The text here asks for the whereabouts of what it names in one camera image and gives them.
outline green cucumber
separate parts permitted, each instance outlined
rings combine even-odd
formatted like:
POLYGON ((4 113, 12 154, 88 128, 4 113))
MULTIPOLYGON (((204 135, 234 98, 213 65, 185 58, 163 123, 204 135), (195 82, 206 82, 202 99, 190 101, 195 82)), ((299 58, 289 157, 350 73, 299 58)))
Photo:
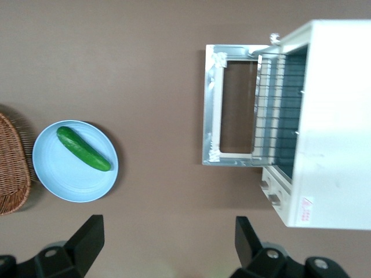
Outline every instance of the green cucumber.
POLYGON ((59 141, 70 152, 87 165, 100 171, 109 171, 111 169, 111 164, 71 128, 67 126, 59 127, 57 129, 57 136, 59 141))

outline light blue plate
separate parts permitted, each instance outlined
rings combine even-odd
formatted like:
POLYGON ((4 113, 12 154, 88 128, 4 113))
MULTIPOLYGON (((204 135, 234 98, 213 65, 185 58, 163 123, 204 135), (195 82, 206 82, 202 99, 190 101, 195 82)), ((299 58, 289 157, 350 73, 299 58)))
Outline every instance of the light blue plate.
POLYGON ((54 195, 71 202, 90 202, 104 196, 118 174, 118 158, 111 141, 96 127, 78 120, 48 126, 36 139, 32 153, 40 182, 54 195), (96 170, 71 153, 58 139, 57 129, 68 126, 111 163, 111 170, 96 170))

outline toaster oven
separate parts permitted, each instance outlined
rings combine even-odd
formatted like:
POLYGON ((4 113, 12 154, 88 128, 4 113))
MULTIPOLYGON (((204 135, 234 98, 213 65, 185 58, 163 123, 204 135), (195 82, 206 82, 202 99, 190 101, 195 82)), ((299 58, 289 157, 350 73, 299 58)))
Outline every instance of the toaster oven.
POLYGON ((202 164, 262 167, 286 226, 371 229, 371 20, 207 45, 202 164))

